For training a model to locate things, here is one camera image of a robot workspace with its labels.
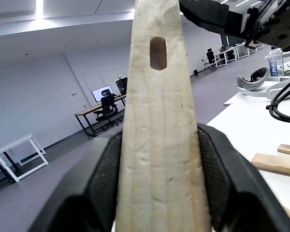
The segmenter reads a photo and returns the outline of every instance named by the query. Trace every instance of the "black cable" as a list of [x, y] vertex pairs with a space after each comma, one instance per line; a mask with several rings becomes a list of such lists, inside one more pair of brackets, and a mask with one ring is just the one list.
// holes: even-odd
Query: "black cable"
[[277, 93], [277, 95], [271, 101], [271, 104], [266, 106], [266, 109], [269, 110], [270, 115], [273, 118], [279, 121], [290, 123], [290, 116], [285, 115], [278, 111], [278, 105], [290, 95], [290, 90], [288, 90], [289, 87], [290, 82], [281, 91], [279, 91], [279, 93]]

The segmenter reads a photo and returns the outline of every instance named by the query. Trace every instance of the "computer monitor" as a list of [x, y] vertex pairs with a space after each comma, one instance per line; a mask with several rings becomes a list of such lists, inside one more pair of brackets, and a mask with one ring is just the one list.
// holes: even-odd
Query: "computer monitor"
[[127, 93], [127, 81], [128, 81], [127, 77], [121, 78], [118, 81], [116, 81], [116, 85], [121, 95], [125, 95]]
[[98, 88], [98, 89], [95, 89], [95, 90], [92, 90], [91, 93], [94, 97], [94, 99], [96, 100], [96, 102], [100, 102], [101, 101], [101, 98], [105, 97], [102, 95], [102, 91], [103, 90], [110, 90], [111, 93], [113, 93], [113, 90], [111, 88], [111, 86], [104, 86], [102, 88]]

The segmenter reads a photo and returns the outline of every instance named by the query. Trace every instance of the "black office chair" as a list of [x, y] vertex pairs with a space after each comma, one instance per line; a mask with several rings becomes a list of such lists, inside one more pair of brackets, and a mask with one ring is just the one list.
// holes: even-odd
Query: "black office chair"
[[95, 111], [94, 113], [97, 114], [97, 121], [105, 121], [108, 120], [108, 123], [106, 123], [104, 126], [102, 126], [102, 129], [104, 129], [106, 126], [110, 125], [117, 125], [118, 123], [111, 121], [110, 118], [118, 114], [118, 109], [116, 107], [116, 104], [114, 103], [115, 94], [111, 94], [111, 92], [107, 89], [101, 92], [102, 96], [105, 96], [101, 98], [101, 104], [102, 104], [102, 110]]
[[210, 65], [209, 68], [211, 68], [211, 67], [213, 67], [213, 64], [215, 63], [214, 52], [212, 51], [211, 48], [209, 48], [209, 49], [207, 50], [206, 56], [207, 56], [207, 59], [208, 59], [208, 63], [205, 63], [205, 62], [204, 62], [204, 70], [205, 70], [205, 64], [209, 64], [209, 65]]

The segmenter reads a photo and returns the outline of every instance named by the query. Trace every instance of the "white desk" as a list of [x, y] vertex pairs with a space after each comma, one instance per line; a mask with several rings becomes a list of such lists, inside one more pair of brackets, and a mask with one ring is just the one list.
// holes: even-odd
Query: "white desk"
[[[239, 52], [238, 52], [238, 48], [239, 48], [239, 47], [244, 47], [244, 49], [247, 49], [247, 55], [240, 56], [240, 55], [239, 55]], [[236, 49], [236, 55], [237, 55], [237, 58], [238, 58], [238, 59], [243, 58], [243, 57], [249, 57], [249, 56], [250, 56], [249, 48], [248, 48], [248, 47], [245, 47], [245, 43], [242, 43], [242, 44], [240, 44], [240, 45], [237, 45], [237, 46], [235, 47], [235, 49]]]
[[36, 158], [41, 158], [43, 163], [32, 168], [31, 170], [23, 173], [20, 176], [16, 176], [13, 171], [11, 170], [11, 168], [9, 167], [9, 165], [1, 158], [0, 156], [0, 164], [1, 166], [11, 175], [11, 177], [15, 180], [15, 182], [18, 182], [19, 180], [21, 180], [22, 178], [26, 177], [27, 175], [33, 173], [34, 171], [44, 167], [45, 165], [48, 165], [47, 160], [45, 159], [45, 157], [43, 156], [44, 154], [46, 154], [46, 152], [44, 151], [44, 149], [41, 147], [41, 145], [38, 143], [38, 141], [35, 139], [35, 137], [32, 134], [28, 134], [25, 135], [9, 144], [6, 144], [4, 146], [0, 147], [0, 154], [9, 151], [10, 149], [12, 149], [13, 147], [16, 147], [20, 144], [23, 144], [25, 142], [30, 142], [30, 144], [33, 146], [33, 148], [36, 150], [37, 155], [32, 157], [31, 159], [27, 160], [26, 162], [20, 162], [18, 161], [18, 163], [23, 166], [23, 164], [28, 163], [29, 161], [32, 161]]
[[[234, 59], [229, 59], [229, 60], [228, 60], [227, 52], [232, 51], [232, 50], [234, 51]], [[230, 49], [228, 49], [228, 50], [226, 50], [226, 51], [224, 51], [224, 52], [216, 53], [216, 54], [214, 54], [214, 57], [219, 56], [219, 55], [221, 55], [221, 54], [224, 55], [225, 63], [224, 63], [224, 64], [220, 64], [220, 65], [218, 65], [218, 63], [217, 63], [217, 59], [215, 59], [215, 64], [216, 64], [216, 67], [217, 67], [217, 68], [218, 68], [218, 67], [221, 67], [221, 66], [225, 66], [225, 65], [228, 64], [228, 62], [237, 59], [237, 55], [236, 55], [236, 47], [230, 48]]]
[[[276, 81], [265, 81], [264, 84], [260, 88], [258, 88], [258, 90], [266, 91], [268, 87], [271, 87], [277, 83], [278, 82]], [[251, 97], [244, 93], [238, 92], [229, 100], [227, 100], [223, 105], [228, 106], [231, 104], [238, 104], [238, 103], [258, 103], [258, 102], [271, 102], [271, 100], [268, 98], [263, 98], [263, 97], [262, 98]]]
[[[223, 132], [233, 147], [251, 161], [256, 153], [282, 155], [280, 144], [290, 145], [290, 123], [272, 118], [265, 109], [267, 104], [232, 104], [208, 123]], [[279, 106], [282, 113], [290, 115], [290, 100]], [[260, 172], [281, 204], [290, 209], [290, 177]]]
[[288, 52], [283, 52], [283, 53], [282, 53], [282, 57], [283, 57], [283, 58], [290, 57], [290, 51], [288, 51]]

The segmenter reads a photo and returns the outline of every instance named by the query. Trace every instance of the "hole in wood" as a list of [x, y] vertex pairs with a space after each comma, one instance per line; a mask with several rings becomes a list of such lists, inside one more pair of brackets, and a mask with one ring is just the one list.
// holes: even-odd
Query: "hole in wood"
[[150, 66], [155, 70], [162, 70], [166, 68], [166, 45], [164, 38], [155, 37], [151, 39]]

